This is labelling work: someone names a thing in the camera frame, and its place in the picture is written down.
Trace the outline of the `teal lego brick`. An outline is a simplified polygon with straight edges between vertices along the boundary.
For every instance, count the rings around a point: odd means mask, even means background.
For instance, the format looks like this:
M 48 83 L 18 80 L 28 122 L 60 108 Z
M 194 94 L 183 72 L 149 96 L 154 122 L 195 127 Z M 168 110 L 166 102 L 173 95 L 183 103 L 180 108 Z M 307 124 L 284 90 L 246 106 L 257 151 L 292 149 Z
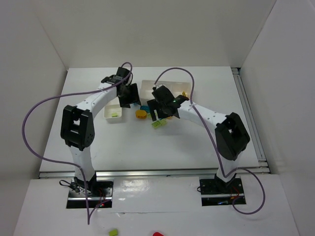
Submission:
M 149 112 L 149 111 L 150 111 L 150 108 L 149 108 L 149 106 L 140 106 L 140 110 Z

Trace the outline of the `orange oval lego piece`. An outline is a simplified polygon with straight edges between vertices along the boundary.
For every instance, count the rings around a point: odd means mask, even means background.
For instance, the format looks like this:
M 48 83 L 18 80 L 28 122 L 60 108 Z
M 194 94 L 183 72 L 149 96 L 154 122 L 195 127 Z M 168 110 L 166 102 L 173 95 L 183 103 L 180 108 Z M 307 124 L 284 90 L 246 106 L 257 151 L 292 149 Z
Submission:
M 147 118 L 147 112 L 145 110 L 137 110 L 135 112 L 135 116 L 138 119 L 146 119 Z

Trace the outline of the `small white divided tray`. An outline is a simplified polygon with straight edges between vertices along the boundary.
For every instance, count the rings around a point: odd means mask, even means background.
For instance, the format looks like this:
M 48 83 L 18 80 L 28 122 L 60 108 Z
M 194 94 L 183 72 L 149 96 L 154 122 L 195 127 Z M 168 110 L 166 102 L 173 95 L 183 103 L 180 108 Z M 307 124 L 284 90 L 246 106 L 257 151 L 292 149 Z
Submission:
M 119 99 L 115 98 L 111 100 L 104 107 L 104 118 L 108 123 L 122 123 L 124 121 L 123 109 L 120 106 Z

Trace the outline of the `light green small brick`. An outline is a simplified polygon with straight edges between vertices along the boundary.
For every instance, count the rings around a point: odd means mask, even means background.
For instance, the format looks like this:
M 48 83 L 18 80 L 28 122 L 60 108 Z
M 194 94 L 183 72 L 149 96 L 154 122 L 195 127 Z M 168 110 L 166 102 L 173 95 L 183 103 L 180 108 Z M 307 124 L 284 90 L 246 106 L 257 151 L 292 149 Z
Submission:
M 164 126 L 167 124 L 167 120 L 166 119 L 160 119 L 159 123 L 160 123 L 160 126 Z

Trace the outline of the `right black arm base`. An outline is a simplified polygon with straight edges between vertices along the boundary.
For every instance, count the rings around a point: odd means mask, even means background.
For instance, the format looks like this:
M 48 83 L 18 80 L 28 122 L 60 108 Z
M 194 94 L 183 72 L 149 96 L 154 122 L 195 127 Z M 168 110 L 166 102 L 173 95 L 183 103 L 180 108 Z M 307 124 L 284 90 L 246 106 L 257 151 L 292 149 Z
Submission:
M 235 178 L 228 186 L 221 184 L 214 178 L 199 180 L 197 191 L 201 194 L 201 204 L 208 206 L 245 205 L 246 198 L 243 183 L 240 178 Z

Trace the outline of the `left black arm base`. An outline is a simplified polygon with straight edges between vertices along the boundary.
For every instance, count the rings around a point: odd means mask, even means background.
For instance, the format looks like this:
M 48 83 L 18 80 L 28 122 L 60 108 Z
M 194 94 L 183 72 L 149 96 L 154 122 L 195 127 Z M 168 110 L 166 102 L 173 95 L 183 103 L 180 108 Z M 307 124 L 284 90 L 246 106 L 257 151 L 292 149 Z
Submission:
M 66 204 L 67 209 L 85 208 L 85 194 L 88 197 L 89 208 L 94 208 L 97 204 L 100 204 L 99 208 L 112 207 L 113 181 L 97 181 L 95 189 L 87 191 L 73 180 L 71 182 L 60 180 L 59 185 L 69 188 Z

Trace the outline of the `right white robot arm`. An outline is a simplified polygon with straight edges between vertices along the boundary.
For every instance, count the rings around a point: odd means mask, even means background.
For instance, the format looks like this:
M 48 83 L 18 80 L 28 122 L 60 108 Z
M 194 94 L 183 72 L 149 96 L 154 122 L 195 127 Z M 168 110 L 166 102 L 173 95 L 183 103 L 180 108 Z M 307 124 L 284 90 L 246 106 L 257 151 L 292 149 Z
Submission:
M 147 102 L 152 121 L 176 117 L 204 127 L 214 146 L 219 168 L 215 174 L 217 185 L 227 188 L 235 179 L 239 156 L 250 142 L 250 136 L 240 116 L 214 112 L 183 95 L 175 97 L 164 85 L 153 87 L 153 99 Z

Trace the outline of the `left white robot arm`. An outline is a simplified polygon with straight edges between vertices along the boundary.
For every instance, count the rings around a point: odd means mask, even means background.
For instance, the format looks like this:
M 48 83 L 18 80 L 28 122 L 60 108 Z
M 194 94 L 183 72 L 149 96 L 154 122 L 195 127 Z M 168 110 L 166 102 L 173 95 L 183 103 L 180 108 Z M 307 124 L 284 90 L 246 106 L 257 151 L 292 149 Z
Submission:
M 91 158 L 91 144 L 95 139 L 94 118 L 113 99 L 119 99 L 119 106 L 130 108 L 140 104 L 136 83 L 132 83 L 132 69 L 118 67 L 117 72 L 101 80 L 94 93 L 75 106 L 63 109 L 61 138 L 69 147 L 76 165 L 74 182 L 88 191 L 97 189 L 96 173 Z

